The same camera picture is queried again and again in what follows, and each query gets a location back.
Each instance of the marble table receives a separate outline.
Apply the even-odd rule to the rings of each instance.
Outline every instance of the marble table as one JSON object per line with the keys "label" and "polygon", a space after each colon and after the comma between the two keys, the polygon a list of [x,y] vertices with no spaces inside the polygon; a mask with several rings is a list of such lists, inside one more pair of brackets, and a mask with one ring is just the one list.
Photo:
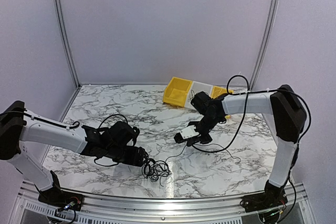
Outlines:
{"label": "marble table", "polygon": [[[121,113],[141,133],[137,146],[154,159],[165,160],[181,152],[184,144],[173,137],[189,121],[202,118],[196,111],[162,103],[165,86],[84,86],[71,106],[65,122],[80,121],[98,127],[109,114]],[[211,132],[213,143],[226,146],[232,139],[241,115]],[[109,125],[116,119],[108,121]],[[218,146],[203,147],[217,150]],[[172,175],[159,182],[143,178],[140,167],[120,164],[101,167],[85,157],[60,147],[51,147],[44,166],[53,170],[63,187],[86,192],[144,198],[198,198],[226,196],[263,190],[271,172],[276,144],[261,115],[246,115],[236,140],[227,152],[207,154],[187,147],[183,154],[168,160]],[[98,161],[111,164],[107,158]]]}

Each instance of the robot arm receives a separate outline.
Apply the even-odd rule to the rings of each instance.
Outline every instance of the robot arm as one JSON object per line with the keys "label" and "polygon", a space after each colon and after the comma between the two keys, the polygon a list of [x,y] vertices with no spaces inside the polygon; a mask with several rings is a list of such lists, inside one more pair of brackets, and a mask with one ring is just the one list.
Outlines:
{"label": "robot arm", "polygon": [[292,88],[282,85],[276,92],[223,94],[215,99],[200,92],[195,95],[191,104],[204,117],[199,122],[190,122],[187,128],[176,134],[175,141],[186,142],[187,146],[195,143],[210,143],[212,139],[209,132],[217,123],[226,122],[226,115],[245,112],[274,116],[278,147],[271,175],[265,185],[265,192],[260,195],[246,196],[243,198],[242,206],[250,212],[277,206],[281,204],[281,200],[287,202],[283,188],[288,181],[290,169],[297,159],[298,139],[307,118],[306,111],[298,98],[293,95]]}
{"label": "robot arm", "polygon": [[134,146],[139,133],[138,128],[121,121],[101,129],[59,123],[26,110],[23,102],[16,101],[0,116],[0,159],[14,165],[36,185],[39,201],[63,207],[73,197],[82,199],[82,195],[61,190],[56,174],[29,153],[25,142],[59,146],[96,159],[108,157],[116,163],[141,167],[146,151]]}

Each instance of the white wall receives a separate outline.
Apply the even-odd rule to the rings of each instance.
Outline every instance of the white wall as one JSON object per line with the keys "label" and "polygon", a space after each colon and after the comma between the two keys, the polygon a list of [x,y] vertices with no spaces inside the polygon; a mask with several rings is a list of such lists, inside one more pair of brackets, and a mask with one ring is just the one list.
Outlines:
{"label": "white wall", "polygon": [[[59,119],[72,84],[53,0],[0,0],[0,112],[15,100],[43,116]],[[41,156],[44,146],[30,144]],[[8,223],[22,175],[0,161],[0,223]]]}
{"label": "white wall", "polygon": [[82,83],[168,83],[178,76],[225,84],[239,72],[250,77],[269,5],[270,0],[62,0]]}
{"label": "white wall", "polygon": [[290,84],[312,113],[293,171],[317,223],[334,223],[336,201],[335,0],[280,0],[256,89]]}

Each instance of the white backdrop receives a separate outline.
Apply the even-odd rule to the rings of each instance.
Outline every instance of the white backdrop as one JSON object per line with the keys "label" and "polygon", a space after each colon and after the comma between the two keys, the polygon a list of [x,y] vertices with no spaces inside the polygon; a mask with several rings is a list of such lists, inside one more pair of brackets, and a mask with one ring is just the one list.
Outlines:
{"label": "white backdrop", "polygon": [[178,76],[225,84],[239,72],[250,77],[270,5],[270,0],[61,2],[81,83],[168,83]]}

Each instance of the yellow plastic container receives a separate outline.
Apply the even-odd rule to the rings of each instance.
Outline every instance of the yellow plastic container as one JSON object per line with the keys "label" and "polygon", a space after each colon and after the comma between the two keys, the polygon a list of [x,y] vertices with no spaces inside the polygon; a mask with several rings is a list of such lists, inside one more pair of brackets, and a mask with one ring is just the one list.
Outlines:
{"label": "yellow plastic container", "polygon": [[201,91],[208,93],[211,98],[226,93],[225,88],[173,77],[164,90],[163,102],[193,109],[190,100],[194,94]]}
{"label": "yellow plastic container", "polygon": [[184,107],[193,81],[173,77],[164,90],[163,102]]}
{"label": "yellow plastic container", "polygon": [[214,86],[214,88],[212,89],[211,98],[216,98],[220,96],[221,94],[226,94],[226,93],[227,92],[225,88]]}

